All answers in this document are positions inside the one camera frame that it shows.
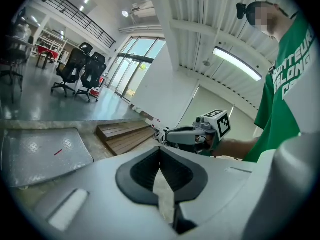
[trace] wooden platform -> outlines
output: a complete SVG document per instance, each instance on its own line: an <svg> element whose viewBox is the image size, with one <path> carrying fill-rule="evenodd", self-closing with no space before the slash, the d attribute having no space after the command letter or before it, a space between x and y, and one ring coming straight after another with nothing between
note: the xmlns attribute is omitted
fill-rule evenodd
<svg viewBox="0 0 320 240"><path fill-rule="evenodd" d="M156 133L144 121L98 125L96 135L115 155L127 153Z"/></svg>

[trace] wall pillar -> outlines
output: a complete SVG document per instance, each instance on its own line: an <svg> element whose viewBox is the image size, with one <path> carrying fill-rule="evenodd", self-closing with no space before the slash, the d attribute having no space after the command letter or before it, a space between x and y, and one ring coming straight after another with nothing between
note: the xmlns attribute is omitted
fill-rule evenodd
<svg viewBox="0 0 320 240"><path fill-rule="evenodd" d="M45 26L47 25L48 21L50 20L50 16L46 15L43 21L40 24L40 27L36 30L33 36L33 45L36 45L36 42L38 41L38 38L41 35L41 32L45 29Z"/></svg>

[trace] window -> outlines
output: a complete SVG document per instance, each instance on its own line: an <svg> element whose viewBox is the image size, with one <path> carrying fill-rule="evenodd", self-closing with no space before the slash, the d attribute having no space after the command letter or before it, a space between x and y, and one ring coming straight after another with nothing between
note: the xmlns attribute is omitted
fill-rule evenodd
<svg viewBox="0 0 320 240"><path fill-rule="evenodd" d="M132 38L131 41L126 45L126 47L124 47L124 49L121 52L123 54L126 54L136 41L137 41L137 38Z"/></svg>
<svg viewBox="0 0 320 240"><path fill-rule="evenodd" d="M165 44L163 38L132 37L108 71L105 85L120 97L131 101Z"/></svg>
<svg viewBox="0 0 320 240"><path fill-rule="evenodd" d="M135 43L133 48L129 51L129 54L145 56L154 42L154 39L141 38Z"/></svg>
<svg viewBox="0 0 320 240"><path fill-rule="evenodd" d="M158 53L160 52L160 50L162 49L162 47L165 45L165 43L166 43L166 41L164 41L164 40L155 41L155 44L150 49L150 51L148 52L146 57L155 59L157 57Z"/></svg>

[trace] black office chair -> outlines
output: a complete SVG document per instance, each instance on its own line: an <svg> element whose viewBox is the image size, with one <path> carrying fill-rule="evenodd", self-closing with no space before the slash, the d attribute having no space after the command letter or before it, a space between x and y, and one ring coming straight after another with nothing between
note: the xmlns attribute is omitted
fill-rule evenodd
<svg viewBox="0 0 320 240"><path fill-rule="evenodd" d="M88 44L87 42L84 42L79 45L79 49L84 51L84 53L88 56L90 56L90 53L93 49L92 45Z"/></svg>
<svg viewBox="0 0 320 240"><path fill-rule="evenodd" d="M62 88L67 97L67 89L73 91L73 94L76 94L76 90L72 89L68 84L74 84L80 78L80 71L86 65L88 56L84 53L83 50L74 48L70 54L69 60L66 63L64 69L60 69L62 63L59 63L58 68L56 69L56 74L62 77L62 82L55 82L51 87L51 93L56 88Z"/></svg>
<svg viewBox="0 0 320 240"><path fill-rule="evenodd" d="M105 61L106 58L101 54L97 52L93 54L93 56L85 65L85 72L81 76L81 82L83 84L83 87L85 87L87 90L78 90L75 94L76 96L85 94L88 98L88 103L90 102L89 91L92 88L96 88L99 86L100 77L107 68L106 64L104 64Z"/></svg>

